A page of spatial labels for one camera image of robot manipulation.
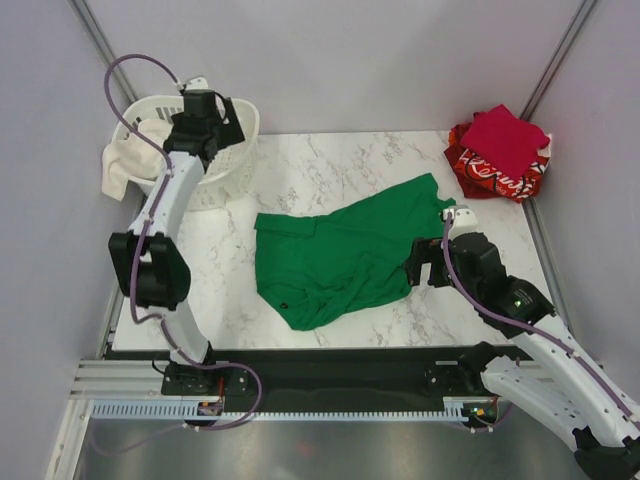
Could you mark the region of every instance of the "green shirt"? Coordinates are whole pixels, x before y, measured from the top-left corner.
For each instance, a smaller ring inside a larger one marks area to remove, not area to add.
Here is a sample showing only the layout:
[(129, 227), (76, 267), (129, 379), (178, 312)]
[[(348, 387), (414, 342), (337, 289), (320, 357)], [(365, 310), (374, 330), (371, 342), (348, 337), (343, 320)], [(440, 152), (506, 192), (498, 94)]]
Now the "green shirt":
[(258, 214), (258, 293), (294, 330), (407, 296), (413, 240), (442, 236), (440, 213), (455, 203), (437, 191), (427, 174), (330, 215)]

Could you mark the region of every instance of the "white cable tray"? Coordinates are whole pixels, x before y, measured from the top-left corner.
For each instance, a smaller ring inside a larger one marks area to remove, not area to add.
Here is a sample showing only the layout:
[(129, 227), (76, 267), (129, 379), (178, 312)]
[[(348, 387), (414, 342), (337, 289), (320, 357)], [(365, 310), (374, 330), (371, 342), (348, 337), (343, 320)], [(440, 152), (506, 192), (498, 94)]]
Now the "white cable tray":
[[(223, 413), (221, 420), (234, 420), (242, 413)], [(207, 420), (198, 415), (197, 400), (96, 400), (91, 417), (108, 420)], [(465, 422), (462, 402), (447, 400), (443, 411), (416, 412), (259, 412), (252, 420), (329, 422)]]

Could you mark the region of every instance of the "white marble surface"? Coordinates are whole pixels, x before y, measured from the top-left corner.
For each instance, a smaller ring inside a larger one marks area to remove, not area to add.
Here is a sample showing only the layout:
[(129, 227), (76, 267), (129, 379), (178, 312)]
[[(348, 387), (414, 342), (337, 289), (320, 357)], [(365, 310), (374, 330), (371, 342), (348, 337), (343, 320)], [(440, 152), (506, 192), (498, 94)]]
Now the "white marble surface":
[[(311, 332), (291, 330), (256, 293), (253, 224), (258, 212), (325, 214), (430, 172), (441, 198), (454, 197), (473, 208), (480, 230), (498, 245), (507, 271), (548, 294), (522, 208), (505, 199), (464, 199), (442, 153), (446, 139), (447, 132), (260, 137), (254, 193), (224, 209), (187, 213), (178, 238), (192, 272), (189, 303), (213, 348), (506, 343), (453, 289), (436, 290), (426, 281), (403, 300), (344, 315)], [(166, 345), (152, 322), (133, 324), (127, 303), (113, 348), (149, 350)]]

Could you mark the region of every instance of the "metal floor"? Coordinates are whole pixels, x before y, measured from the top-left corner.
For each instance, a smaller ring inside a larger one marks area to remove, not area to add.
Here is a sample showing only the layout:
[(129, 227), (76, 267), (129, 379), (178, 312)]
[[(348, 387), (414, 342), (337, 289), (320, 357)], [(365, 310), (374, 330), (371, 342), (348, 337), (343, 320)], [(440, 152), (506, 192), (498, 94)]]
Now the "metal floor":
[[(118, 449), (162, 421), (92, 420)], [(253, 422), (223, 432), (179, 430), (117, 458), (81, 457), (88, 480), (585, 480), (565, 445), (514, 409), (494, 433), (436, 423)]]

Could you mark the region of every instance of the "white towel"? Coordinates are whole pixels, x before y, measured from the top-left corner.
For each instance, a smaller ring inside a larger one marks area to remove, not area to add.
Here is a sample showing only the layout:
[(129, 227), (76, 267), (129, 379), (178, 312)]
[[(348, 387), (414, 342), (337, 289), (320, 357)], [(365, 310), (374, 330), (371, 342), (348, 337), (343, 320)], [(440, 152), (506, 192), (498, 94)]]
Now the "white towel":
[[(171, 133), (171, 128), (170, 123), (159, 118), (142, 120), (138, 125), (138, 131), (160, 147)], [(102, 152), (102, 193), (122, 200), (131, 177), (157, 178), (163, 162), (160, 152), (136, 135), (111, 142)]]

